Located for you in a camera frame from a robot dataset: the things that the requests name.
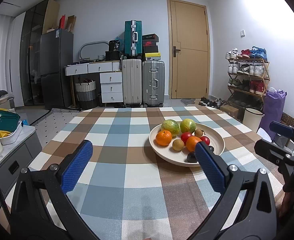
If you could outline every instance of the door frame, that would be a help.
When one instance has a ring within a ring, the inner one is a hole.
[[[200,5],[197,3],[191,3],[191,2],[186,2],[182,0],[167,0],[167,9],[168,9],[168,29],[169,29],[169,98],[171,99],[172,95],[172,83],[173,83],[173,32],[172,32],[172,25],[171,25],[171,8],[170,8],[170,2],[181,2],[181,3],[186,3],[190,5],[195,5],[198,7],[202,7],[205,10],[206,13],[206,24],[207,24],[207,38],[208,38],[208,77],[207,77],[207,92],[206,92],[206,97],[208,98],[209,94],[209,80],[210,80],[210,38],[209,38],[209,22],[208,22],[208,14],[207,14],[207,8],[205,5]]]

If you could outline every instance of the red sneaker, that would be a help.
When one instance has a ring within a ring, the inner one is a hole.
[[[251,54],[249,49],[242,50],[241,54],[238,55],[239,58],[249,58],[249,55]]]
[[[255,80],[256,82],[256,94],[257,95],[266,95],[266,91],[265,91],[265,84],[263,83],[263,81],[258,81],[258,80]]]
[[[256,82],[255,82],[255,80],[250,81],[250,89],[249,89],[249,91],[251,93],[255,93],[256,92]]]

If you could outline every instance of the metal screw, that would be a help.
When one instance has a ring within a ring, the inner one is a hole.
[[[266,173],[267,173],[266,169],[264,169],[264,168],[259,169],[259,172],[260,172],[261,174],[266,174]]]
[[[27,171],[28,171],[28,169],[26,167],[24,167],[20,170],[20,173],[26,173]]]
[[[234,164],[231,164],[231,165],[229,166],[229,169],[230,169],[231,171],[237,171],[237,170],[238,170],[238,167],[237,167],[236,165],[234,165]]]
[[[51,171],[55,171],[55,170],[57,170],[57,169],[58,169],[58,164],[52,164],[51,166],[49,166],[49,169],[50,169]]]

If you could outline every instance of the tomato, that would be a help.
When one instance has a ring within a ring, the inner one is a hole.
[[[204,141],[207,145],[210,144],[210,140],[209,140],[209,138],[208,138],[207,136],[202,136],[202,137],[200,137],[200,139],[201,139],[202,141]]]
[[[184,142],[184,144],[186,145],[186,141],[187,139],[192,136],[192,134],[190,132],[184,132],[182,134],[182,136],[180,136],[180,139]]]

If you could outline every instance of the fruit bowl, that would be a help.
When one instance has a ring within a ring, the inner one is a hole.
[[[187,155],[189,153],[189,150],[187,147],[184,147],[181,151],[175,151],[173,149],[173,141],[175,139],[180,139],[180,136],[182,133],[180,132],[177,136],[173,137],[171,140],[171,143],[168,146],[159,146],[155,140],[155,137],[157,133],[160,131],[160,125],[157,125],[154,129],[151,130],[149,134],[149,142],[151,144],[151,147],[153,150],[164,160],[176,164],[179,166],[184,167],[199,167],[199,163],[186,163],[185,160],[187,158]],[[210,145],[214,147],[214,153],[216,155],[220,155],[223,153],[225,149],[225,141],[221,137],[221,135],[215,131],[213,128],[210,128],[209,126],[196,123],[196,129],[199,128],[203,130],[206,134],[206,136],[210,139]]]

